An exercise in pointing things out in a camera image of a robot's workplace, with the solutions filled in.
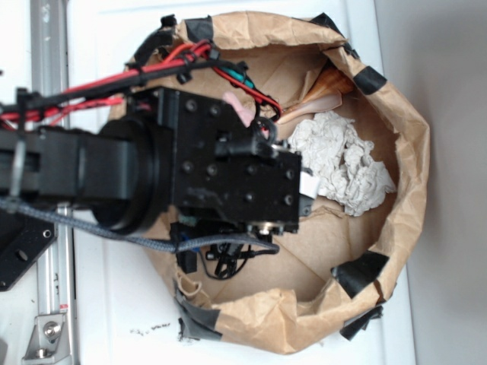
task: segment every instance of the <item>black mounting plate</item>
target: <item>black mounting plate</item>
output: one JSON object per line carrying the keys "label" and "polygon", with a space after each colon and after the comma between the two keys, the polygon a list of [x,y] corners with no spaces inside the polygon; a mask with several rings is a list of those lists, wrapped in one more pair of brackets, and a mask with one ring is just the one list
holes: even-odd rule
{"label": "black mounting plate", "polygon": [[0,291],[10,290],[56,238],[54,224],[0,211]]}

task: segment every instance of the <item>bolt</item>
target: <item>bolt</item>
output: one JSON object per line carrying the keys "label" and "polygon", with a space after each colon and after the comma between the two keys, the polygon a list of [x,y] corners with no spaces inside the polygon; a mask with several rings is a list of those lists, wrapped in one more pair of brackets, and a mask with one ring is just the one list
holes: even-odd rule
{"label": "bolt", "polygon": [[189,99],[186,101],[186,110],[190,113],[194,113],[198,109],[198,104],[195,100]]}
{"label": "bolt", "polygon": [[292,205],[292,202],[293,202],[293,201],[294,201],[294,199],[293,199],[292,195],[286,195],[286,196],[284,197],[284,203],[285,203],[286,205]]}
{"label": "bolt", "polygon": [[247,173],[249,175],[255,175],[257,173],[257,166],[256,165],[247,166]]}
{"label": "bolt", "polygon": [[251,203],[253,202],[253,199],[254,199],[254,196],[251,192],[248,192],[246,195],[245,195],[245,201],[247,203]]}
{"label": "bolt", "polygon": [[49,356],[49,353],[47,352],[46,348],[39,348],[36,351],[36,357],[38,359],[43,359]]}
{"label": "bolt", "polygon": [[293,171],[293,170],[287,170],[287,171],[286,171],[286,177],[287,177],[289,180],[293,180],[293,179],[294,179],[294,171]]}
{"label": "bolt", "polygon": [[181,169],[185,173],[192,173],[195,168],[195,165],[193,165],[193,162],[191,161],[184,161],[183,164],[181,165]]}
{"label": "bolt", "polygon": [[206,167],[206,173],[209,176],[216,176],[218,173],[218,168],[214,163],[212,163],[211,165],[208,165],[208,167]]}
{"label": "bolt", "polygon": [[56,322],[48,322],[44,326],[44,335],[47,338],[52,338],[61,332],[61,326]]}
{"label": "bolt", "polygon": [[220,107],[218,105],[210,106],[210,116],[219,116],[220,115]]}

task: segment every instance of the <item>braided gray cable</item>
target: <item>braided gray cable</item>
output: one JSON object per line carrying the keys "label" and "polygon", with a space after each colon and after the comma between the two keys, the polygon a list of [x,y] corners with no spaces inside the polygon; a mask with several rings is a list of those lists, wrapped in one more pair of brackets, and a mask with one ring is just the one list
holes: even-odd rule
{"label": "braided gray cable", "polygon": [[[10,207],[11,205],[6,198],[0,198],[0,209],[7,211]],[[257,240],[243,233],[205,236],[183,241],[179,245],[177,245],[176,243],[169,240],[150,240],[149,238],[144,237],[123,236],[106,228],[103,228],[98,224],[82,221],[73,217],[66,217],[65,215],[57,214],[54,211],[41,211],[40,209],[36,209],[25,202],[18,203],[16,208],[17,213],[27,215],[28,217],[36,218],[41,221],[55,224],[64,224],[66,226],[78,228],[79,230],[83,230],[96,236],[107,238],[108,240],[127,241],[139,246],[146,247],[148,249],[155,249],[157,251],[176,253],[188,251],[191,249],[198,249],[199,247],[203,246],[218,245],[221,243],[233,243],[237,245],[256,245],[264,247],[266,249],[271,249],[272,251],[275,251],[275,253],[279,252],[279,246],[273,243],[267,243],[265,241]]]}

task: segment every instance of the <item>crumpled tissue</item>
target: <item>crumpled tissue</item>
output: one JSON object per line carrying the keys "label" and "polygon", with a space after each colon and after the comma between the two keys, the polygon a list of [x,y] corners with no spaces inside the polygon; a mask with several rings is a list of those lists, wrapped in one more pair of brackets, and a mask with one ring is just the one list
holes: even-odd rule
{"label": "crumpled tissue", "polygon": [[302,121],[288,141],[301,152],[303,166],[320,177],[318,194],[358,217],[382,204],[396,186],[384,163],[371,157],[374,143],[358,137],[354,121],[333,111],[317,113]]}

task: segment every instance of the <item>paper bag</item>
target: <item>paper bag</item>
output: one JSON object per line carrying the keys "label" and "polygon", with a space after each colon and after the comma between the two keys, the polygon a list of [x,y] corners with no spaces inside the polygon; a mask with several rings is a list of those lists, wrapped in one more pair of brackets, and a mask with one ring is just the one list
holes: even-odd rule
{"label": "paper bag", "polygon": [[[303,21],[235,12],[183,21],[174,29],[175,44],[211,38],[223,59],[244,60],[259,89],[284,108],[299,103],[331,61],[355,84],[335,111],[355,119],[358,135],[374,142],[372,157],[385,163],[397,185],[396,194],[360,217],[318,198],[312,214],[301,219],[298,234],[274,237],[281,246],[278,255],[249,260],[229,281],[208,278],[201,262],[198,272],[186,275],[174,255],[148,252],[180,307],[183,334],[290,354],[344,329],[357,316],[364,315],[366,323],[392,295],[422,231],[429,163],[425,120],[389,81],[361,62],[325,14]],[[158,55],[148,60],[159,61]],[[164,78],[148,87],[155,85],[215,98],[232,90],[243,104],[251,104],[212,70],[194,71],[184,85]],[[289,136],[293,128],[284,125],[279,133]],[[167,238],[176,219],[174,212],[164,214],[148,236]]]}

